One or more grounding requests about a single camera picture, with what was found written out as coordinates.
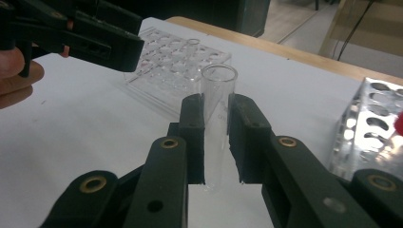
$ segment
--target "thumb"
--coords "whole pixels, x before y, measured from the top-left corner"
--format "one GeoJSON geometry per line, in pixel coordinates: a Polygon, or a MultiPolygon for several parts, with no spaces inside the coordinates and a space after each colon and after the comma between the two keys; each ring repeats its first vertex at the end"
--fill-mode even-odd
{"type": "Polygon", "coordinates": [[[0,50],[0,79],[17,75],[24,68],[24,56],[18,48],[0,50]]]}

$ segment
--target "wooden table edge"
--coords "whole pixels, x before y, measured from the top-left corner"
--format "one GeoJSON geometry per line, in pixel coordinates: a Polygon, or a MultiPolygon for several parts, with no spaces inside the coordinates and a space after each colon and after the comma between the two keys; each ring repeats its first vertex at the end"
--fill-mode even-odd
{"type": "Polygon", "coordinates": [[[359,66],[353,66],[350,64],[341,63],[336,60],[308,53],[292,47],[286,47],[273,42],[261,40],[225,28],[211,26],[202,22],[198,22],[180,16],[168,18],[166,21],[175,25],[183,26],[209,35],[213,35],[230,42],[245,45],[250,48],[257,48],[263,51],[267,51],[276,54],[278,56],[282,56],[284,58],[301,62],[303,64],[322,68],[339,75],[356,79],[358,81],[362,81],[364,80],[365,77],[369,77],[403,86],[403,79],[400,79],[398,77],[376,72],[359,66]]]}

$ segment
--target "human hand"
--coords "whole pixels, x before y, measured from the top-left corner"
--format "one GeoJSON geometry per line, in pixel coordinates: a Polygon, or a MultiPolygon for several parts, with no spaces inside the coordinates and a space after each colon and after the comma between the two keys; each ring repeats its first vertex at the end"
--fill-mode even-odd
{"type": "Polygon", "coordinates": [[[24,57],[18,48],[0,50],[0,109],[25,100],[32,94],[32,84],[44,77],[45,71],[31,61],[28,78],[18,75],[24,68],[24,57]]]}

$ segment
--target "white table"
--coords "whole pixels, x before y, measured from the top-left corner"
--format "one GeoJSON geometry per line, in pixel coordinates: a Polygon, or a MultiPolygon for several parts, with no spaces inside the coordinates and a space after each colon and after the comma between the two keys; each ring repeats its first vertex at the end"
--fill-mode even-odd
{"type": "MultiPolygon", "coordinates": [[[[232,53],[236,92],[255,100],[277,135],[302,140],[326,164],[336,122],[359,81],[231,43],[189,28],[146,19],[182,38],[232,53]]],[[[118,177],[142,165],[150,145],[177,120],[136,98],[124,75],[51,54],[33,95],[0,111],[0,227],[38,227],[77,177],[107,170],[118,177]]],[[[229,151],[219,193],[190,186],[189,227],[273,227],[260,185],[237,183],[229,151]]]]}

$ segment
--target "red object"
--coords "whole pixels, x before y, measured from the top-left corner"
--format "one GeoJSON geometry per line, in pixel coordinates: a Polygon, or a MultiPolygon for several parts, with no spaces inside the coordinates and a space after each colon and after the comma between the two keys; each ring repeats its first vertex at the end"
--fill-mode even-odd
{"type": "Polygon", "coordinates": [[[403,112],[398,115],[394,122],[394,129],[399,135],[403,136],[403,112]]]}

